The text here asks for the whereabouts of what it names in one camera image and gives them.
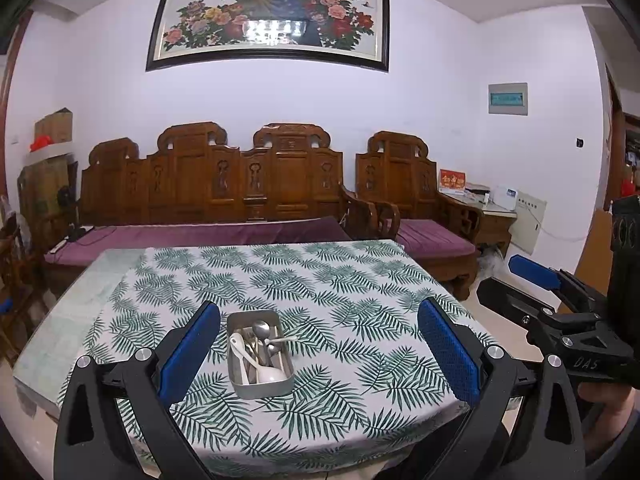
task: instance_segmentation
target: electrical panel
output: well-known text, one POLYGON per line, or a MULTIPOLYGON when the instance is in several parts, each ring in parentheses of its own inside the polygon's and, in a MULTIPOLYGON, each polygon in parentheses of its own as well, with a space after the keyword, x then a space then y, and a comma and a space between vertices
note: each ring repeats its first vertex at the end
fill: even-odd
POLYGON ((546 202, 518 190, 516 213, 518 219, 509 232, 511 243, 517 245, 527 254, 533 254, 538 241, 538 234, 545 218, 546 202))

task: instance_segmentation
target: blue gripper pad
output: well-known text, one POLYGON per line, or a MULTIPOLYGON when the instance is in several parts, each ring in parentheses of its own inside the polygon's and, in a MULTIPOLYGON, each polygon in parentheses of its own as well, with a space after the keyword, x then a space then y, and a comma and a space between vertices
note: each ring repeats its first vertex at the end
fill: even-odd
POLYGON ((554 270, 532 262, 519 254, 514 254, 509 260, 509 270, 516 276, 520 276, 546 290, 560 288, 560 279, 554 270))
POLYGON ((209 303, 160 372, 158 397, 165 408, 184 399, 220 331, 220 309, 209 303))
POLYGON ((423 300, 418 308, 418 329, 456 398, 474 407, 480 399, 478 367, 429 299, 423 300))

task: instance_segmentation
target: metal tray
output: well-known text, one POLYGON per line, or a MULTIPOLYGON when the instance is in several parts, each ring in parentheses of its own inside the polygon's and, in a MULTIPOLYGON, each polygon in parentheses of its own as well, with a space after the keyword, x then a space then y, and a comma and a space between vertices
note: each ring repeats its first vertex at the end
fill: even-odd
MULTIPOLYGON (((283 372, 287 376, 284 381, 278 381, 277 383, 263 383, 263 384, 242 384, 242 379, 240 378, 240 361, 236 358, 236 356, 231 351, 231 347, 228 342, 229 336, 235 330, 250 327, 254 321, 263 320, 271 326, 271 337, 275 338, 275 332, 273 327, 276 326, 278 328, 278 336, 282 336, 284 334, 282 330, 282 325, 280 324, 280 317, 278 313, 274 310, 251 310, 248 312, 234 312, 229 314, 226 318, 226 362, 229 370, 229 381, 238 394, 238 397, 241 399, 261 399, 263 397, 277 397, 280 395, 286 395, 293 389, 293 381, 294 381, 294 369, 293 364, 291 362, 291 355, 289 354, 289 349, 287 348, 287 343, 282 344, 282 364, 284 367, 283 372)), ((275 358, 273 360, 274 365, 278 365, 280 368, 279 359, 275 358)))

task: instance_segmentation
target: tablecloth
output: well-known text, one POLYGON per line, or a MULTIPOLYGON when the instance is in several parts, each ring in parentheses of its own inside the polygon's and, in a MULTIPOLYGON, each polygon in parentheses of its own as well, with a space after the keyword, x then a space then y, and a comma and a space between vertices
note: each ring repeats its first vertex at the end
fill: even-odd
MULTIPOLYGON (((333 470, 417 442, 466 409, 418 330, 425 297, 485 344, 494 341, 389 240, 151 248, 116 286, 79 355, 110 362, 154 348, 211 300, 220 334, 184 401, 170 408, 185 437, 224 476, 333 470), (299 337, 289 343, 294 389, 242 400, 227 377, 226 317, 264 308, 299 337)), ((136 450, 151 460, 130 404, 119 406, 136 450)))

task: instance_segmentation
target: wooden sofa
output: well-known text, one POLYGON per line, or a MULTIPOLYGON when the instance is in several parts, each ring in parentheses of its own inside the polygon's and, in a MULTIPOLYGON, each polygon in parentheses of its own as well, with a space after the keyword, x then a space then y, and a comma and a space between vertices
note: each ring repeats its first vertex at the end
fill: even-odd
MULTIPOLYGON (((82 171, 79 200, 81 223, 96 228, 45 255, 50 288, 60 295, 110 248, 372 236, 375 219, 350 206, 342 153, 329 145, 319 126, 268 124, 254 135, 254 147, 242 152, 226 145, 226 131, 215 123, 168 128, 158 137, 158 151, 146 158, 127 138, 98 144, 82 171)), ((62 216, 47 219, 36 232, 39 245, 53 247, 65 229, 62 216)))
POLYGON ((469 241, 478 210, 438 192, 436 163, 419 137, 378 132, 356 155, 357 197, 374 204, 380 234, 403 245, 436 280, 465 300, 478 273, 469 241))

